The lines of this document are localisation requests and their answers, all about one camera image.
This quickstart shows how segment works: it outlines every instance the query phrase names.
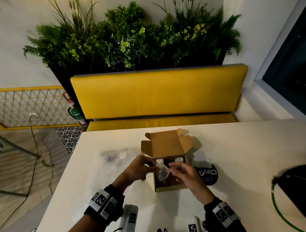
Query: window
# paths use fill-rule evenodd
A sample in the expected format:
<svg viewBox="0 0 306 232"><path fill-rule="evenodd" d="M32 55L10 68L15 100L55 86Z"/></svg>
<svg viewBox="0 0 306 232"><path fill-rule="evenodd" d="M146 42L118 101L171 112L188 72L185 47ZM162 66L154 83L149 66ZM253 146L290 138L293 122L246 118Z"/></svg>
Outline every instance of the window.
<svg viewBox="0 0 306 232"><path fill-rule="evenodd" d="M306 115L306 8L264 74L263 81Z"/></svg>

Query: green fire extinguisher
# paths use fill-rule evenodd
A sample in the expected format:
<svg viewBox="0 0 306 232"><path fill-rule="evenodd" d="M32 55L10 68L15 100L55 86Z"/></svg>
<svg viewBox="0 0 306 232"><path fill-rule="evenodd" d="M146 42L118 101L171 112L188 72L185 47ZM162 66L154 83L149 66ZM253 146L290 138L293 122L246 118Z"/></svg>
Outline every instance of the green fire extinguisher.
<svg viewBox="0 0 306 232"><path fill-rule="evenodd" d="M72 105L71 107L69 107L68 113L80 123L80 125L81 125L81 127L83 128L84 131L87 130L87 128L88 128L87 120L81 114L81 112L79 111L78 108L76 108L74 105Z"/></svg>

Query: yellow cushion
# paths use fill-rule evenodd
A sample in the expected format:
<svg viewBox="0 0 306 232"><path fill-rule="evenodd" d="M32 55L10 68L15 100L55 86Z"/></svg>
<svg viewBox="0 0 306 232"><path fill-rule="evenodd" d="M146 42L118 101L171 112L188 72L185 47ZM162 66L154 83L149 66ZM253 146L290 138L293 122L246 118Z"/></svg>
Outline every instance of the yellow cushion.
<svg viewBox="0 0 306 232"><path fill-rule="evenodd" d="M248 67L126 72L72 77L85 117L231 112Z"/></svg>
<svg viewBox="0 0 306 232"><path fill-rule="evenodd" d="M123 119L90 122L87 131L119 130L161 126L183 126L212 123L236 122L231 114L197 115L169 118Z"/></svg>

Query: open cardboard box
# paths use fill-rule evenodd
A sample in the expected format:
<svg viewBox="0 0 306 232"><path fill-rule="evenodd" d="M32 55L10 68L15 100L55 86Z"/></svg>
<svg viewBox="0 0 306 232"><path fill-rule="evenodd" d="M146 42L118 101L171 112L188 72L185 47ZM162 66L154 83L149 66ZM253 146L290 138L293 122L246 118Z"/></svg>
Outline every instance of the open cardboard box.
<svg viewBox="0 0 306 232"><path fill-rule="evenodd" d="M163 158L164 164L174 162L182 157L185 163L189 163L186 153L194 146L190 135L182 136L183 129L146 133L149 140L141 141L141 151L146 155L158 159ZM154 189L156 192L164 192L178 189L185 189L184 184L179 184L171 173L167 179L161 181L158 175L154 175Z"/></svg>

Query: floor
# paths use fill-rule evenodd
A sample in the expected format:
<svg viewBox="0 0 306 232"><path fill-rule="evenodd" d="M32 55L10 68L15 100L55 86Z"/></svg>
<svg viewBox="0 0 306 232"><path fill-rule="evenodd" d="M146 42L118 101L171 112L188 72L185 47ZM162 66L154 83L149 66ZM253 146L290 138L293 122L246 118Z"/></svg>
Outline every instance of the floor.
<svg viewBox="0 0 306 232"><path fill-rule="evenodd" d="M0 231L35 231L65 170L74 147L80 137L80 127L33 130L42 157L35 168L33 185L28 199L19 196L0 195ZM36 153L30 130L0 131L11 142ZM31 184L36 158L21 152L0 155L0 189L27 193Z"/></svg>

